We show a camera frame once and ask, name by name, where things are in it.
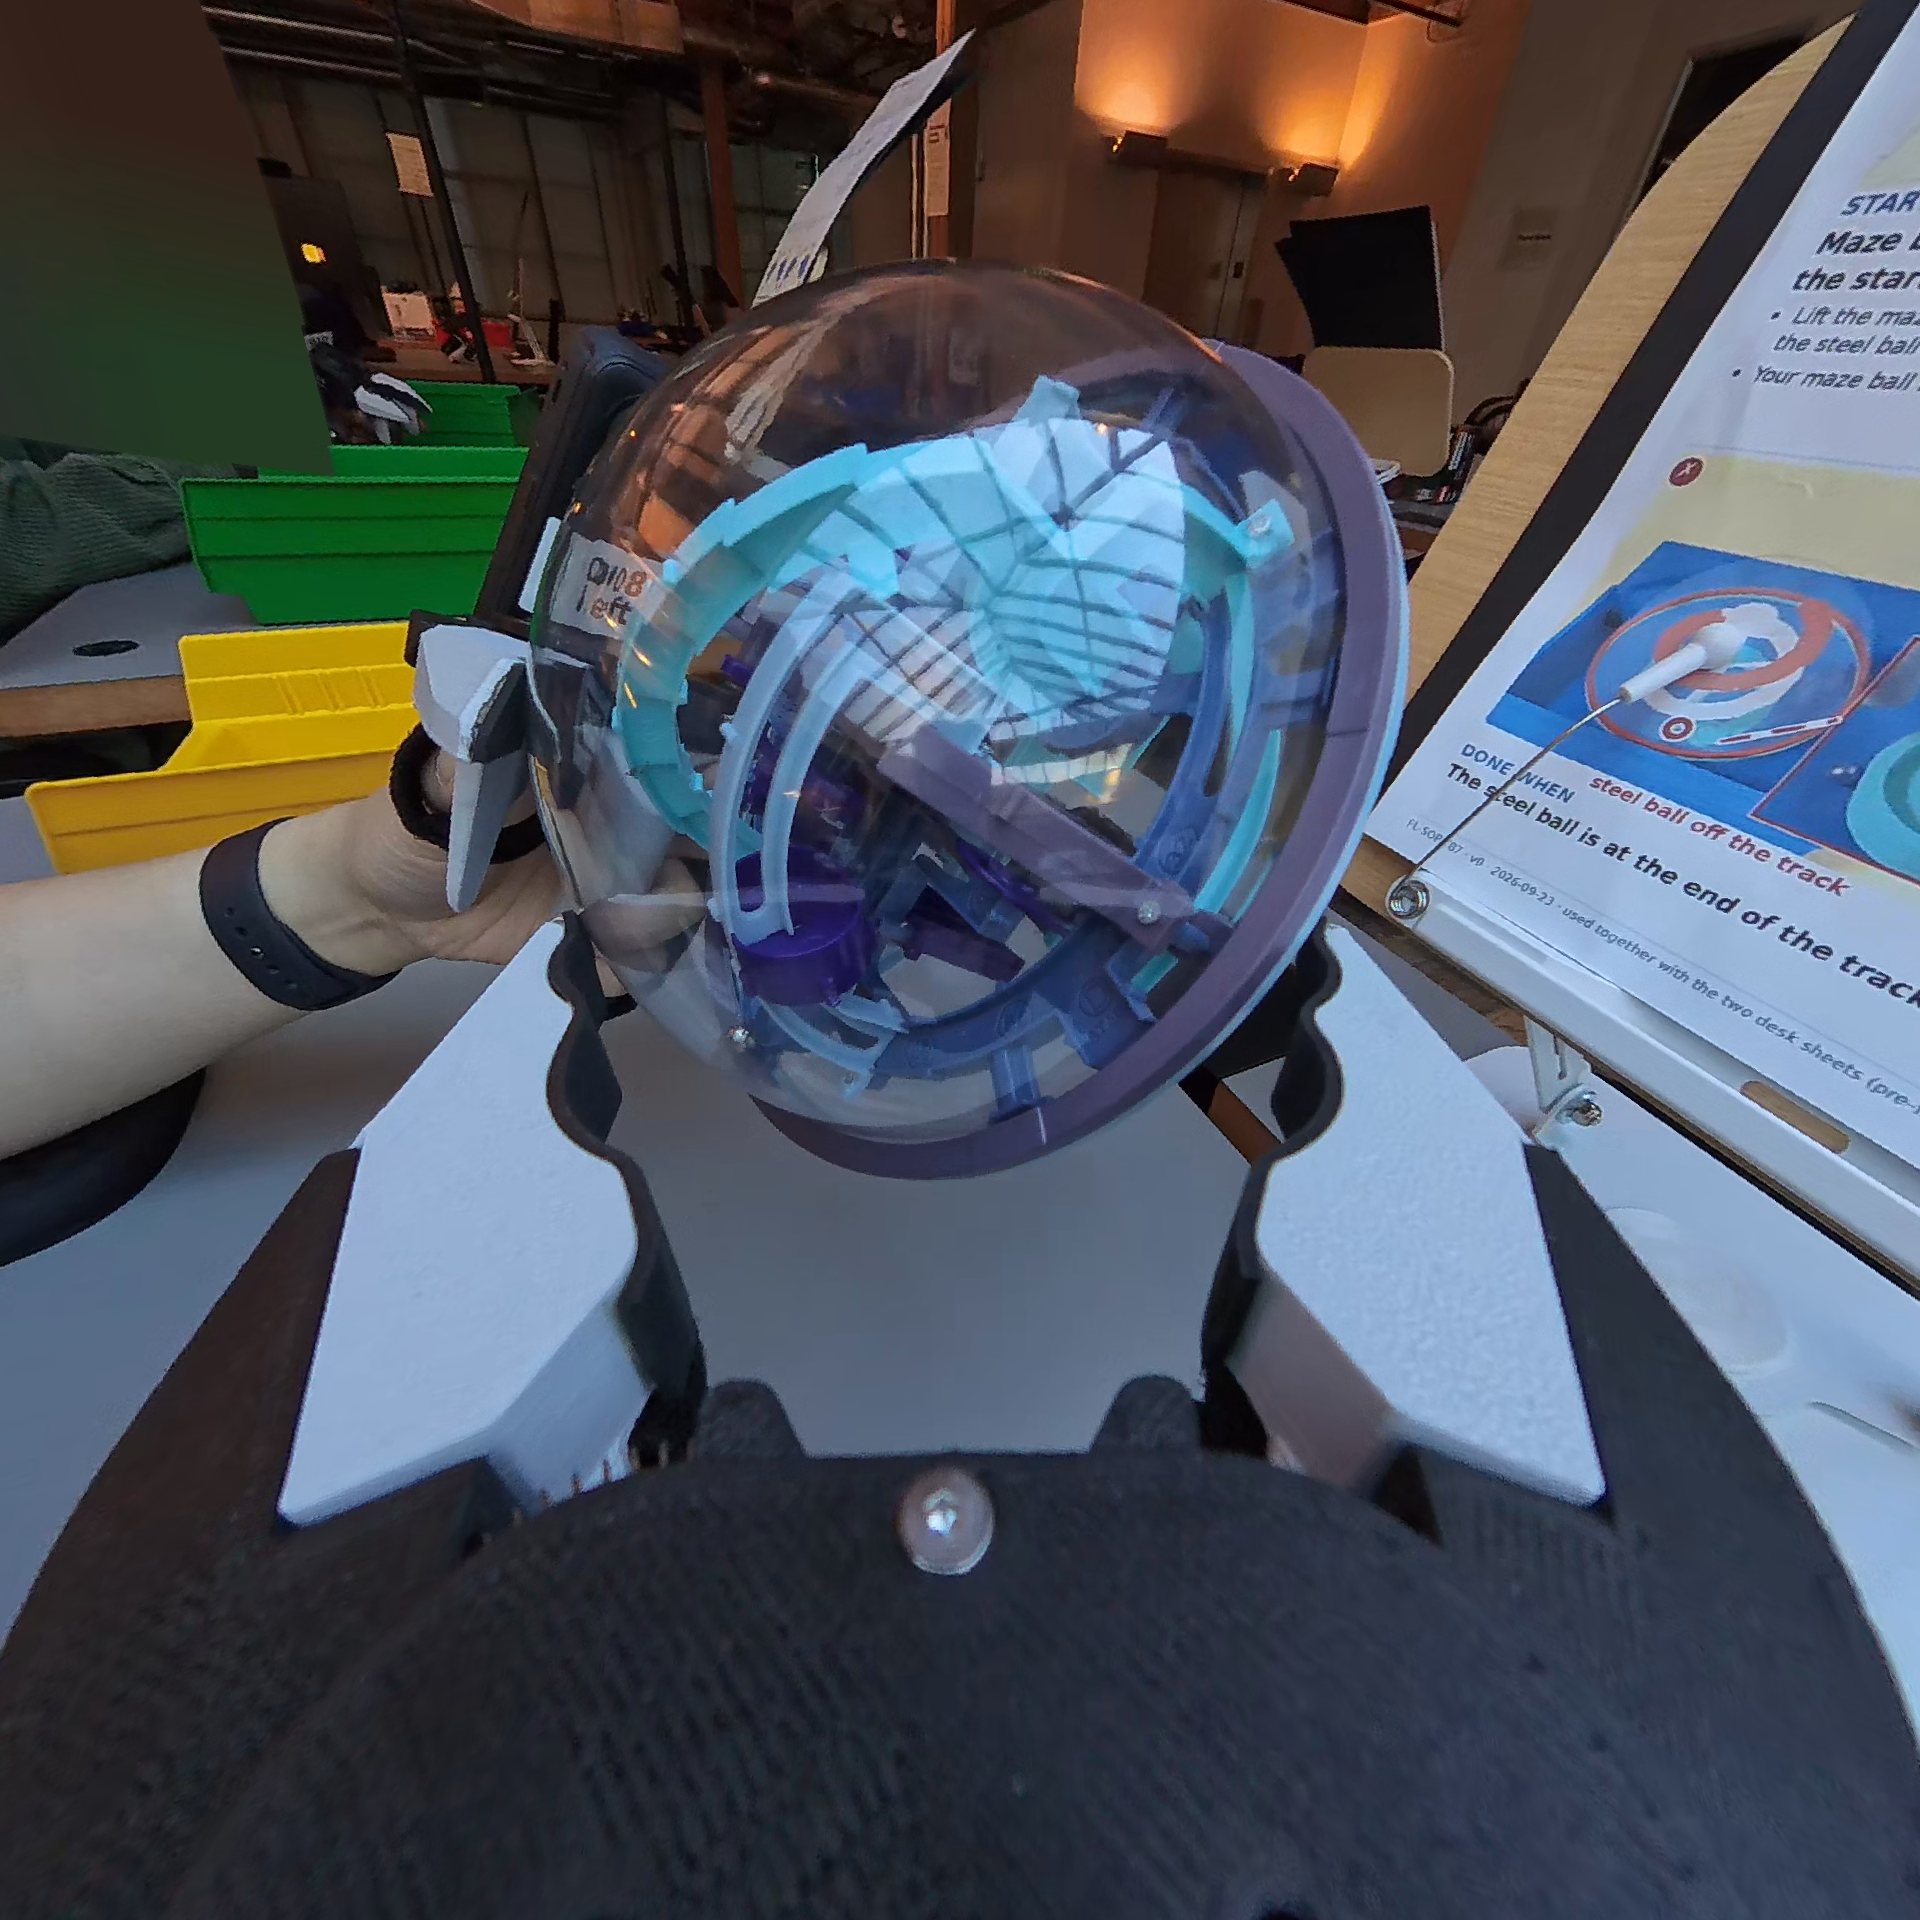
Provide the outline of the light wooden chair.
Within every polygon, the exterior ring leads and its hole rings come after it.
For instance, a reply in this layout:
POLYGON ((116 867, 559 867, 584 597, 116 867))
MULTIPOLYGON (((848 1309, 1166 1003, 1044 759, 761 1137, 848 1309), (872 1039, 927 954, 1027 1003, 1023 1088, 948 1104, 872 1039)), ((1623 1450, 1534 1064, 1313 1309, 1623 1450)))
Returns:
POLYGON ((1333 353, 1313 341, 1301 376, 1346 418, 1362 461, 1436 470, 1457 449, 1457 355, 1442 353, 1333 353))

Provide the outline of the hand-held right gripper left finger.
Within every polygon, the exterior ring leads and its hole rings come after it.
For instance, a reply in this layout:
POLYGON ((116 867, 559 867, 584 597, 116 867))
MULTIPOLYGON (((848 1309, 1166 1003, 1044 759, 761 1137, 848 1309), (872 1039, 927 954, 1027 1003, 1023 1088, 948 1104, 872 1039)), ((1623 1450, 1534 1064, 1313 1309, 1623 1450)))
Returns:
POLYGON ((702 1333, 664 1208, 609 1148, 584 930, 567 918, 357 1128, 277 1514, 291 1524, 490 1466, 526 1514, 675 1450, 702 1333))

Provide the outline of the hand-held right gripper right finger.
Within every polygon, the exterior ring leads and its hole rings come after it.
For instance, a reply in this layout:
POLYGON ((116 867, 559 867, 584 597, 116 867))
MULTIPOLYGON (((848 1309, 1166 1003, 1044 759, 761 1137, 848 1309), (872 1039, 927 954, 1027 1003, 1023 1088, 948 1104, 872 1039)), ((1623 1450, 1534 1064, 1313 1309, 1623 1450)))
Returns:
POLYGON ((1346 930, 1301 951, 1280 1013, 1280 1146, 1202 1311, 1211 1443, 1346 1497, 1430 1443, 1601 1505, 1520 1128, 1346 930))

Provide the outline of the wooden easel board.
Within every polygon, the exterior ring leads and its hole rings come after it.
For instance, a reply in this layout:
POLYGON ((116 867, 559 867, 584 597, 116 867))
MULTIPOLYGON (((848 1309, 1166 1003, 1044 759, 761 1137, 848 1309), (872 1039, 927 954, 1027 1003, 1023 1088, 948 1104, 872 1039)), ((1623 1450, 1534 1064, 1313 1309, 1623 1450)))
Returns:
MULTIPOLYGON (((1417 580, 1417 673, 1389 764, 1417 759, 1483 643, 1589 525, 1692 341, 1728 299, 1742 266, 1788 212, 1788 185, 1805 179, 1870 64, 1897 51, 1900 16, 1913 0, 1864 0, 1856 24, 1816 34, 1742 108, 1721 108, 1718 127, 1702 127, 1702 150, 1672 159, 1672 179, 1647 185, 1647 204, 1618 229, 1520 418, 1503 425, 1498 461, 1482 465, 1472 494, 1417 580)), ((1401 861, 1362 840, 1339 885, 1339 918, 1354 918, 1457 993, 1498 993, 1565 1039, 1613 1088, 1672 1117, 1692 1146, 1870 1255, 1891 1282, 1920 1290, 1920 1178, 1897 1148, 1788 1104, 1765 1070, 1742 1070, 1721 1043, 1578 969, 1483 905, 1442 897, 1436 885, 1419 918, 1398 918, 1398 885, 1401 861)))

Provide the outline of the person's left forearm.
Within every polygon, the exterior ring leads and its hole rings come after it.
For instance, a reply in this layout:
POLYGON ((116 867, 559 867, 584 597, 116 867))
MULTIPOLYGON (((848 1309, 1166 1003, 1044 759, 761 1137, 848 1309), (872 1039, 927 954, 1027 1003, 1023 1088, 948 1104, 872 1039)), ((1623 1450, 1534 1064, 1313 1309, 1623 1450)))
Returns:
POLYGON ((206 846, 0 885, 0 1148, 75 1137, 291 1024, 193 897, 206 846))

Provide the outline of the person's left hand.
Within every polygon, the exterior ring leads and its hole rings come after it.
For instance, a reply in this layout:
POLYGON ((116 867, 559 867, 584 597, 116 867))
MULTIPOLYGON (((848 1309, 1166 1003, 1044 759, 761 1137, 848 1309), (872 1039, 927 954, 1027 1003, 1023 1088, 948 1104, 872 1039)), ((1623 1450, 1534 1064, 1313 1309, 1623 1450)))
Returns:
POLYGON ((567 918, 547 846, 490 867, 481 897, 451 918, 442 846, 404 825, 392 793, 270 825, 252 871, 270 918, 340 969, 513 967, 567 918))

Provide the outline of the large green plastic bin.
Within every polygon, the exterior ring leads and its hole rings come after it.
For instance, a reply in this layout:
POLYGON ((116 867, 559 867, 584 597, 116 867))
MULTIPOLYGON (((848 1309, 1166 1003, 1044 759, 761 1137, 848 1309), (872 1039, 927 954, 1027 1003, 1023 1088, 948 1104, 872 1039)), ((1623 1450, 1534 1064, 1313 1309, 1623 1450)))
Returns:
POLYGON ((206 588, 263 626, 471 610, 505 509, 481 470, 183 485, 206 588))

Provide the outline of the yellow plastic bin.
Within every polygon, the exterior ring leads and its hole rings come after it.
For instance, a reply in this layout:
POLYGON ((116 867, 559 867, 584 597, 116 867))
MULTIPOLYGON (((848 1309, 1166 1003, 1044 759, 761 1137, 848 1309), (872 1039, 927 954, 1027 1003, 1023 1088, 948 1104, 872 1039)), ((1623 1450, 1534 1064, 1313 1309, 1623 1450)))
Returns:
POLYGON ((392 787, 410 621, 183 634, 184 741, 144 772, 35 787, 57 871, 214 846, 392 787))

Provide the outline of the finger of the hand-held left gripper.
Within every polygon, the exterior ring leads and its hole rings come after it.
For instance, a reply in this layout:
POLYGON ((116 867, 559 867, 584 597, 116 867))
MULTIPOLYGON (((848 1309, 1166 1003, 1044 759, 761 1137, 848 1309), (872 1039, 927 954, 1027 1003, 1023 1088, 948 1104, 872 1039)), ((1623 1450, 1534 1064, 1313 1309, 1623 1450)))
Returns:
POLYGON ((451 750, 451 905, 481 897, 505 807, 533 787, 533 643, 471 621, 413 621, 413 720, 451 750))

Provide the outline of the printed instruction sheet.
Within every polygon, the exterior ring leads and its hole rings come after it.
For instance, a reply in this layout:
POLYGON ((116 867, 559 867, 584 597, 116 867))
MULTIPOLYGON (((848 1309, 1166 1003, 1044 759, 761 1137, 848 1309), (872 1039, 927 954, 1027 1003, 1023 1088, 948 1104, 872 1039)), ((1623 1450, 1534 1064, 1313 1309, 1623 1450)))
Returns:
POLYGON ((1820 85, 1842 127, 1375 840, 1920 1156, 1920 5, 1820 85))

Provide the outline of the dark green cloth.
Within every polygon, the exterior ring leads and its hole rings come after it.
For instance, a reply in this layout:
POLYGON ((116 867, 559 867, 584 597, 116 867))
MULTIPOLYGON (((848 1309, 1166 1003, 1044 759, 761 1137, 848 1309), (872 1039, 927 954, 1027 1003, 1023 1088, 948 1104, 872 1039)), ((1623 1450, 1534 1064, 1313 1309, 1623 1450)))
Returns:
POLYGON ((0 437, 0 634, 75 588, 184 560, 184 470, 206 465, 0 437))

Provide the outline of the black and white device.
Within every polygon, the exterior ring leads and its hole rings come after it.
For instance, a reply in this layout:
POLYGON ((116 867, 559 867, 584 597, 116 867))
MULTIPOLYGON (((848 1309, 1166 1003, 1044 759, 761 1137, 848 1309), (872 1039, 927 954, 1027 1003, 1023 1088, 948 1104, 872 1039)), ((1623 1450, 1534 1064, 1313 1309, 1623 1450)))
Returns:
POLYGON ((312 341, 312 376, 321 376, 321 397, 329 397, 329 431, 336 437, 413 437, 434 397, 385 364, 357 364, 329 341, 312 341))

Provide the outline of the black wrist band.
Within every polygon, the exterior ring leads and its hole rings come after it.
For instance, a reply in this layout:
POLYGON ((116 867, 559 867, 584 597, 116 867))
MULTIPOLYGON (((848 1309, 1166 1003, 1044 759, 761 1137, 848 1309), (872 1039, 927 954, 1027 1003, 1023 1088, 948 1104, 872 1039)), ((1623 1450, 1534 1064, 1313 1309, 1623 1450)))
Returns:
POLYGON ((270 993, 270 1003, 291 1003, 291 1013, 329 1013, 329 1003, 351 1003, 351 993, 379 993, 392 969, 340 969, 329 967, 305 930, 287 930, 263 897, 263 840, 270 825, 252 829, 227 829, 206 846, 193 867, 193 897, 206 897, 206 930, 214 951, 270 993))

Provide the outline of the white easel base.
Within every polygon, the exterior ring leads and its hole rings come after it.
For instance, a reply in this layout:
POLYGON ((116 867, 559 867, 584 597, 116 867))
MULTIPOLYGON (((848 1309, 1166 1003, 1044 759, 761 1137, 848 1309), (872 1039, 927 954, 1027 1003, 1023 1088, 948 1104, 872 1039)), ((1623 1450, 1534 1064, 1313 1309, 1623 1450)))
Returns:
POLYGON ((1816 1505, 1920 1524, 1920 1295, 1635 1097, 1589 1104, 1601 1117, 1565 1128, 1557 1156, 1805 1471, 1816 1505))

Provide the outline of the clear plastic maze ball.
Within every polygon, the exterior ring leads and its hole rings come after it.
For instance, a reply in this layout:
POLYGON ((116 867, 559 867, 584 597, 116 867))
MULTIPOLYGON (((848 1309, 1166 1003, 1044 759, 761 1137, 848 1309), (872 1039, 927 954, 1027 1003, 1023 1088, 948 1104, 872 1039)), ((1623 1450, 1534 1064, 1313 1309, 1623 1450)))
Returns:
POLYGON ((868 1178, 1064 1148, 1280 978, 1379 801, 1401 552, 1339 406, 1044 266, 761 299, 533 607, 573 918, 868 1178))

